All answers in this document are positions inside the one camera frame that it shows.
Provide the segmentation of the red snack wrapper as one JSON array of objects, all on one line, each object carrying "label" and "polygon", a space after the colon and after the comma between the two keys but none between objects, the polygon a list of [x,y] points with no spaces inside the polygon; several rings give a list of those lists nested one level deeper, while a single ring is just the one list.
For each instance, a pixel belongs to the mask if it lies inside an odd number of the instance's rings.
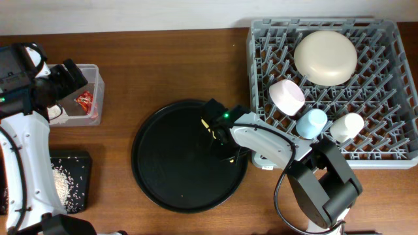
[{"label": "red snack wrapper", "polygon": [[93,104],[93,95],[89,91],[84,91],[74,101],[82,107],[83,111],[86,114],[89,114],[91,112],[91,107]]}]

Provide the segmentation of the pink small bowl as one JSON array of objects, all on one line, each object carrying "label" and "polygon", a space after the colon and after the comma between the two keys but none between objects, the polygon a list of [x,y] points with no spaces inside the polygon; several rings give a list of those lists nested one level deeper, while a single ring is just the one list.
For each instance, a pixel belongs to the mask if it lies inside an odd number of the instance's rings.
[{"label": "pink small bowl", "polygon": [[288,116],[294,116],[305,103],[301,88],[291,80],[280,80],[271,85],[269,95],[276,107]]}]

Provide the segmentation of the yellow plastic spoon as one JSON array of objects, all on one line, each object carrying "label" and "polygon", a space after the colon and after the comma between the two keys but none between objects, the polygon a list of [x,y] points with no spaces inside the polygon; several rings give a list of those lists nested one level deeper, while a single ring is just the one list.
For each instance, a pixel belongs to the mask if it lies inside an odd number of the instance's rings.
[{"label": "yellow plastic spoon", "polygon": [[207,122],[205,122],[205,120],[201,119],[202,124],[204,125],[205,129],[212,135],[213,139],[216,139],[215,134],[213,132],[213,130],[211,129],[211,127],[209,126],[209,124],[207,124]]}]

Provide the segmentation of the white cup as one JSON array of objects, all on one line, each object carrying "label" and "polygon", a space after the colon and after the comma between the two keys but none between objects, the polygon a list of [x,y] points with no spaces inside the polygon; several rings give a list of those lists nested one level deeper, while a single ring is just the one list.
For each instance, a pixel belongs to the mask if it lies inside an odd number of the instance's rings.
[{"label": "white cup", "polygon": [[330,127],[330,134],[338,142],[355,138],[364,127],[363,118],[356,113],[348,113],[337,119]]}]

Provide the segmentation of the beige large bowl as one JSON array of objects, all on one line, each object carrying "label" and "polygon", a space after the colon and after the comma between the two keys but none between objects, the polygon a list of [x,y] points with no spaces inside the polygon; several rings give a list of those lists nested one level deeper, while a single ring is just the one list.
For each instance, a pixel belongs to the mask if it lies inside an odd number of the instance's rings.
[{"label": "beige large bowl", "polygon": [[297,71],[320,86],[348,81],[357,66],[354,44],[335,31],[316,31],[306,36],[294,51]]}]

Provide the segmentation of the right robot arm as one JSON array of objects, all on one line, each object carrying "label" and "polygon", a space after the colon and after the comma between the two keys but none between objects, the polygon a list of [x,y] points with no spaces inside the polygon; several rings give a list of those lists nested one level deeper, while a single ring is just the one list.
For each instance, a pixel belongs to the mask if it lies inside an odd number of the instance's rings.
[{"label": "right robot arm", "polygon": [[340,152],[328,138],[318,142],[291,136],[258,118],[243,106],[227,109],[211,99],[201,108],[201,122],[221,146],[257,152],[282,169],[274,190],[274,207],[280,218],[278,194],[288,179],[297,204],[309,221],[300,234],[345,234],[344,220],[363,188]]}]

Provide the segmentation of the light blue cup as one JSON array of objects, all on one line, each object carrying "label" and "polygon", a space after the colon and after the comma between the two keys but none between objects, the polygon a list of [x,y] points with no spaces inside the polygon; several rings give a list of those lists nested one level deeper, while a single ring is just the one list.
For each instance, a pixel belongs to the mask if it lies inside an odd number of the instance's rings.
[{"label": "light blue cup", "polygon": [[325,125],[328,118],[324,111],[314,108],[305,113],[296,124],[297,133],[308,140],[316,138]]}]

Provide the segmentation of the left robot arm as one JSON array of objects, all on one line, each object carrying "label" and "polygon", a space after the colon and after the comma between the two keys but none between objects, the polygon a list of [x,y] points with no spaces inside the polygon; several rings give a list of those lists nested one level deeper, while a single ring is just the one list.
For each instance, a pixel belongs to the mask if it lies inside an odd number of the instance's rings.
[{"label": "left robot arm", "polygon": [[8,187],[8,234],[95,234],[67,214],[56,191],[48,109],[88,84],[72,59],[49,67],[43,48],[1,48],[1,152]]}]

